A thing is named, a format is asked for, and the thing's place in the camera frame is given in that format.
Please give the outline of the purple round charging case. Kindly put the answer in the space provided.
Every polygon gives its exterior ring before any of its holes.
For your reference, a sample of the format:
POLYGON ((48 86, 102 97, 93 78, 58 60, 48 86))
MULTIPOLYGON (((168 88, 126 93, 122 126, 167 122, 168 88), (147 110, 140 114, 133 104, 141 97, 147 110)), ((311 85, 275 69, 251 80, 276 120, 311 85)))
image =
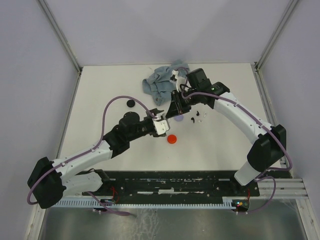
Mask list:
POLYGON ((177 115, 177 116, 174 117, 174 120, 176 122, 182 122, 184 120, 184 115, 183 114, 177 115))

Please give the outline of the orange round charging case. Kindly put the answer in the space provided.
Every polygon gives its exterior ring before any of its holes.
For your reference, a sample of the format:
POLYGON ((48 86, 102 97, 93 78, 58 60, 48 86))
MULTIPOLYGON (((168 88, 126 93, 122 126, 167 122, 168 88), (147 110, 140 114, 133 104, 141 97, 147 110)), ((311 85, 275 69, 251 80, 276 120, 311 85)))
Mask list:
POLYGON ((177 137, 174 134, 170 134, 167 136, 167 142, 169 144, 175 144, 177 142, 177 137))

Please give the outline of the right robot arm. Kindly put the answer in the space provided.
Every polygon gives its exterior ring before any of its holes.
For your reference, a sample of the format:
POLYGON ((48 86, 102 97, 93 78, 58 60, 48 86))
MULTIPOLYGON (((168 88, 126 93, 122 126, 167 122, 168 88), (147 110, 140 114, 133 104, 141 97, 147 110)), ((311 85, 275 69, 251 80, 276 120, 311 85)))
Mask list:
POLYGON ((254 115, 222 82, 211 83, 202 68, 184 77, 179 75, 179 70, 172 70, 169 80, 176 85, 176 89, 171 92, 167 119, 188 113, 194 105, 207 105, 238 127, 252 144, 246 162, 229 183, 234 195, 240 196, 246 192, 250 182, 272 169, 272 165, 285 156, 286 129, 280 124, 273 126, 254 115))

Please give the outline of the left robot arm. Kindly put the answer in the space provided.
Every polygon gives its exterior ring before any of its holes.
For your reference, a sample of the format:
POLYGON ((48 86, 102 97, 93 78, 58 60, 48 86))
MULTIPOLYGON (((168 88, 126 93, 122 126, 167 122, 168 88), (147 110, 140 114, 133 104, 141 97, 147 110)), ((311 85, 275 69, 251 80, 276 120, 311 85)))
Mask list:
POLYGON ((156 117, 140 119, 136 112, 127 112, 111 131, 87 150, 55 160, 39 159, 27 181, 29 197, 34 196, 42 209, 48 209, 63 197, 82 192, 97 192, 106 195, 111 183, 98 170, 83 174, 85 169, 122 154, 130 142, 146 135, 164 137, 170 129, 168 120, 161 111, 156 117))

